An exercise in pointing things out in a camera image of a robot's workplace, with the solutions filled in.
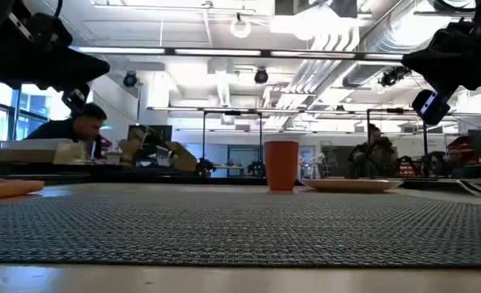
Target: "table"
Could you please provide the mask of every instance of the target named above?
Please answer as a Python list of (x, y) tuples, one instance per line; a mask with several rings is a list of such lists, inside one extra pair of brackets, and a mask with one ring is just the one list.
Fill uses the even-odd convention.
[[(152, 184), (78, 184), (49, 186), (40, 195), (3, 199), (33, 200), (38, 196), (90, 196), (119, 192), (177, 189), (183, 192), (238, 192), (235, 186)], [(266, 187), (243, 186), (244, 192), (266, 193)], [(295, 192), (306, 192), (296, 188)], [(409, 190), (410, 195), (481, 204), (465, 195)], [(481, 292), (481, 271), (407, 269), (210, 269), (120, 265), (0, 265), (2, 292)]]
[(215, 165), (214, 166), (217, 170), (218, 169), (224, 169), (224, 170), (238, 170), (240, 171), (240, 177), (243, 177), (244, 175), (244, 167), (239, 167), (239, 166), (226, 166), (226, 165)]

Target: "woven placemat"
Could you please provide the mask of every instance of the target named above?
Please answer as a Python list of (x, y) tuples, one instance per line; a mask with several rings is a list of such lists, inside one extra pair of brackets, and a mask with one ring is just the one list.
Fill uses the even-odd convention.
[(481, 206), (387, 194), (42, 198), (0, 203), (0, 263), (481, 268)]

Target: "white plate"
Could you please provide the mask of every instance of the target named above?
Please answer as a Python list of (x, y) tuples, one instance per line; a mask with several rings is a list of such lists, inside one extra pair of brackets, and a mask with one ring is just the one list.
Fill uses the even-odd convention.
[(403, 183), (400, 180), (374, 179), (301, 179), (303, 185), (318, 191), (348, 192), (348, 193), (380, 193), (396, 188)]

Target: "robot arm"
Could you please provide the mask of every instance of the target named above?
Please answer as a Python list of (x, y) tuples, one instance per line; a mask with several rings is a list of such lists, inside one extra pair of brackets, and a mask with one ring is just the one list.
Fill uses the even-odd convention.
[(69, 48), (72, 36), (59, 19), (62, 4), (55, 15), (32, 15), (22, 0), (0, 0), (0, 82), (51, 86), (77, 111), (90, 91), (87, 83), (108, 73), (110, 65)]
[(412, 103), (429, 125), (437, 125), (448, 113), (447, 101), (459, 85), (468, 90), (481, 86), (481, 0), (475, 2), (473, 21), (449, 24), (435, 33), (426, 49), (403, 57), (402, 64), (422, 74), (435, 89), (423, 90)]

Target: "seated person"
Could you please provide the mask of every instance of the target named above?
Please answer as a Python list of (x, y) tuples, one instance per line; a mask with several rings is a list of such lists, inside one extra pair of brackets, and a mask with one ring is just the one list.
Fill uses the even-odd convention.
[(381, 136), (376, 125), (369, 126), (370, 144), (364, 142), (351, 151), (348, 161), (351, 163), (350, 177), (395, 176), (394, 162), (396, 153), (392, 143)]
[(94, 157), (101, 158), (101, 135), (107, 115), (94, 103), (87, 103), (81, 113), (66, 120), (51, 120), (39, 126), (26, 139), (67, 138), (74, 142), (85, 142), (87, 157), (91, 157), (95, 142)]

